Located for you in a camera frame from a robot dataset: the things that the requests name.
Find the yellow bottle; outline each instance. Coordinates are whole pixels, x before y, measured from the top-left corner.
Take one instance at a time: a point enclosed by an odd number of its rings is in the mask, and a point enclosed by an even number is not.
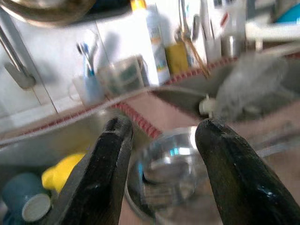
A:
[[[43,187],[56,190],[59,193],[64,187],[73,168],[83,158],[84,153],[70,155],[61,160],[57,165],[50,167],[42,174]]]

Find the dish soap bottle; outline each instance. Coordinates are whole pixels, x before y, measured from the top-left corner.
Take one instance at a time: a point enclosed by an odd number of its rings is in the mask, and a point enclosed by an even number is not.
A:
[[[158,82],[159,84],[163,84],[170,79],[170,72],[165,56],[163,40],[161,38],[160,16],[157,7],[156,5],[149,5],[147,7],[145,0],[131,0],[130,3],[134,13],[143,14],[145,16]]]

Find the stainless steel sink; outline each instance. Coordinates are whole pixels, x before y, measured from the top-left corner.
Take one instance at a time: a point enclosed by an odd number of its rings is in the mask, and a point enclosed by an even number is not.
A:
[[[83,120],[44,135],[0,147],[0,190],[12,177],[22,172],[41,174],[61,159],[76,152],[87,151],[101,135],[106,122],[120,114],[117,109],[102,110]],[[134,125],[133,151],[150,142],[150,138]],[[0,199],[0,224],[6,213]]]
[[[264,96],[262,99],[254,102],[255,106],[262,108],[267,115],[277,109],[291,103],[292,101],[300,97],[300,60],[288,59],[289,70],[286,78],[282,82],[282,86],[286,90],[285,95],[292,94],[293,96],[285,98],[279,93]],[[219,87],[224,82],[225,78],[230,74],[235,63],[230,63],[225,66],[220,66],[212,70],[212,77],[208,80],[204,76],[193,76],[182,81],[175,82],[172,86],[178,86],[182,88],[191,89],[199,93],[207,93],[210,97],[215,98]],[[184,111],[187,111],[193,115],[200,116],[199,114],[199,102],[203,100],[203,97],[197,95],[191,95],[181,92],[169,92],[169,91],[155,91],[154,92],[161,99],[173,104]]]

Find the white bottle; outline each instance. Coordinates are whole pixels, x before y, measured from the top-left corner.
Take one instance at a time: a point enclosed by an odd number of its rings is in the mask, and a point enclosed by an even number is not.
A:
[[[156,74],[149,68],[148,65],[148,78],[150,80],[149,85],[161,85],[164,84],[167,80],[170,79],[170,72],[167,65],[165,48],[163,44],[163,40],[161,38],[161,30],[160,30],[160,16],[157,10],[156,5],[149,5],[146,7],[146,3],[144,0],[132,0],[132,8],[133,11],[139,13],[139,16],[143,14],[146,19],[149,39],[152,47],[152,55],[155,61]],[[151,80],[154,80],[151,76],[157,76],[158,83],[153,83]]]

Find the metal faucet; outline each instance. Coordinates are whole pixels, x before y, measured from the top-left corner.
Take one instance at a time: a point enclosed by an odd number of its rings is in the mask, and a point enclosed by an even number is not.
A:
[[[0,42],[12,61],[12,63],[6,63],[4,65],[5,69],[22,89],[26,90],[32,88],[36,84],[36,80],[30,73],[28,73],[26,67],[21,63],[1,26]]]

